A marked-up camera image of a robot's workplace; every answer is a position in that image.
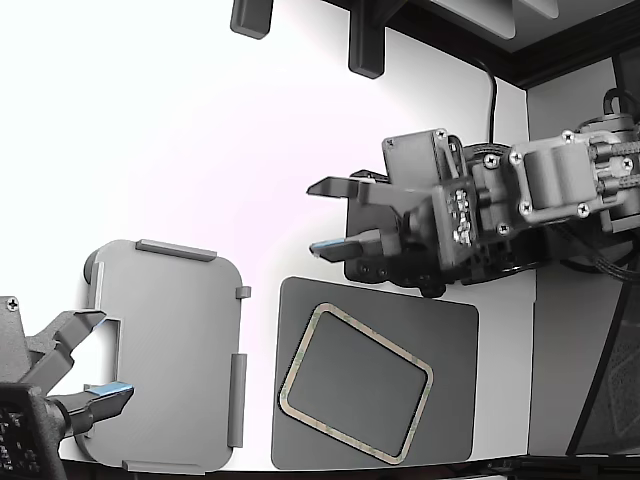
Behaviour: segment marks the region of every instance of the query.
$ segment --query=white table surface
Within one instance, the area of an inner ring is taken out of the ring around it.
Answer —
[[[20,299],[34,334],[86,305],[84,261],[111,240],[230,259],[253,296],[240,339],[245,444],[225,469],[272,470],[280,283],[346,283],[340,265],[307,249],[344,234],[346,205],[306,188],[384,172],[387,136],[446,127],[484,141],[484,73],[388,31],[385,75],[354,75],[348,15],[318,0],[277,0],[260,42],[229,30],[231,0],[36,3],[0,4],[0,291]],[[526,140],[523,91],[500,82],[497,122],[499,141]],[[445,298],[480,311],[472,458],[526,453],[535,273]],[[110,381],[112,341],[109,328],[87,339],[52,393]],[[73,440],[61,454],[84,460]]]

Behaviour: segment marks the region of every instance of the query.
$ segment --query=black mount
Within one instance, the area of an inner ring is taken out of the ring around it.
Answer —
[[[73,350],[106,319],[98,310],[63,312],[25,337],[15,297],[0,297],[0,382],[37,385],[47,394],[73,367]]]
[[[350,6],[349,70],[367,78],[384,73],[385,27],[408,0],[353,0]],[[231,30],[262,39],[271,29],[273,0],[234,0]]]
[[[234,0],[231,30],[260,40],[271,30],[273,0]]]

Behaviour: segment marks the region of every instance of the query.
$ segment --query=black frame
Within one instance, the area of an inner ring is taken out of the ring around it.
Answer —
[[[64,462],[68,480],[137,480],[138,478],[158,478],[155,475],[144,475],[125,472],[119,468],[104,467],[89,463]],[[353,480],[402,480],[424,478],[425,480],[444,480],[453,478],[471,478],[486,476],[504,476],[509,480],[540,479],[584,479],[584,480],[624,480],[640,476],[640,458],[555,458],[555,457],[515,457],[494,460],[467,462],[455,465],[434,465],[430,467],[414,467],[401,469],[381,469],[353,472],[216,472],[208,473],[204,478],[217,479],[300,479],[317,480],[320,478],[344,478]]]
[[[351,12],[349,68],[369,78],[384,73],[385,26],[472,65],[481,60],[498,78],[524,90],[640,45],[640,2],[509,53],[407,0],[324,1]],[[273,0],[234,0],[231,29],[263,38],[272,8]]]

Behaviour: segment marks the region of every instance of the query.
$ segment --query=gray lid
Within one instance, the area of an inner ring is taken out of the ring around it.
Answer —
[[[250,296],[215,252],[118,240],[87,260],[89,305],[118,322],[116,378],[134,385],[122,415],[79,446],[129,471],[203,474],[242,446],[246,358],[240,307]]]

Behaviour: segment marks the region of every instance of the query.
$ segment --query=robotic arm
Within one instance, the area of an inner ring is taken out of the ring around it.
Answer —
[[[121,382],[47,396],[105,319],[98,310],[63,312],[25,337],[17,299],[0,297],[0,478],[66,480],[60,442],[122,413],[134,390]]]
[[[640,227],[640,137],[632,116],[605,115],[555,138],[463,147],[446,130],[388,138],[386,175],[328,177],[310,195],[348,199],[347,237],[311,252],[345,262],[346,277],[419,288],[486,282],[585,256],[621,281]],[[603,248],[631,242],[611,262]]]

